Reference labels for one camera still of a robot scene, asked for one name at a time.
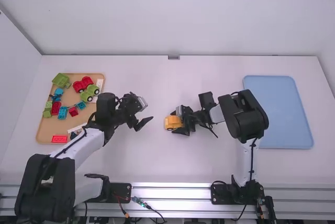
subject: yellow toy car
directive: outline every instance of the yellow toy car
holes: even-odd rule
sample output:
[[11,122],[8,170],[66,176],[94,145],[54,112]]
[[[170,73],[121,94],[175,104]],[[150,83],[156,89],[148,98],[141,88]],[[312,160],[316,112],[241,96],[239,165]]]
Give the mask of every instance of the yellow toy car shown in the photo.
[[165,118],[165,129],[172,131],[173,129],[183,127],[182,119],[179,116],[171,115]]

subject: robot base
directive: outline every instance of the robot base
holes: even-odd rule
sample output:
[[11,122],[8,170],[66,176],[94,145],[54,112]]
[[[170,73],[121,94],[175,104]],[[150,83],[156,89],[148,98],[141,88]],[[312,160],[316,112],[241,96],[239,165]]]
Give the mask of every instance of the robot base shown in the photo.
[[[108,195],[107,200],[104,203],[122,203],[127,204],[131,201],[131,184],[129,183],[110,183],[111,194]],[[97,198],[89,199],[89,203],[101,203]]]
[[232,177],[232,184],[212,184],[210,197],[213,205],[263,205],[264,189],[255,180],[239,187]]

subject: white wall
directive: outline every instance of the white wall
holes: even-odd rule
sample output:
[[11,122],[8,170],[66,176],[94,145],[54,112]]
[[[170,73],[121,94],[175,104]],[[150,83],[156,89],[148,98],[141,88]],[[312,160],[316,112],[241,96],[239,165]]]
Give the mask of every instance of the white wall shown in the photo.
[[0,10],[0,161],[6,151],[41,54]]
[[314,54],[335,91],[335,0],[0,0],[45,54]]

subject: green toy car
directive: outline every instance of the green toy car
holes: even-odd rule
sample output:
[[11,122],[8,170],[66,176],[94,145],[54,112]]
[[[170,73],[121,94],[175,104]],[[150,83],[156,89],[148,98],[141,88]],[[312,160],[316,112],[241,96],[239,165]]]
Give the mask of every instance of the green toy car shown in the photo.
[[63,73],[58,73],[57,76],[52,80],[52,83],[59,86],[60,88],[69,88],[71,86],[70,78]]
[[80,93],[80,98],[82,101],[91,102],[93,100],[93,96],[97,96],[99,93],[99,87],[95,84],[90,84],[85,91]]

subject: metal rail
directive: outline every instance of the metal rail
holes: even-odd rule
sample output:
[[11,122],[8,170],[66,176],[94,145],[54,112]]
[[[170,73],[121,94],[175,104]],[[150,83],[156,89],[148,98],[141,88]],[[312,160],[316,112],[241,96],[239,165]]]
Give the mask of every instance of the metal rail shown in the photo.
[[[208,183],[132,183],[132,196],[144,199],[166,218],[237,218],[243,206],[212,205]],[[335,185],[268,184],[278,219],[335,220]],[[0,184],[0,215],[14,215],[19,184]],[[88,216],[123,217],[118,204],[88,203]],[[123,205],[132,217],[157,217],[138,204]],[[85,214],[85,204],[75,214]],[[242,218],[256,219],[255,207],[247,206]]]

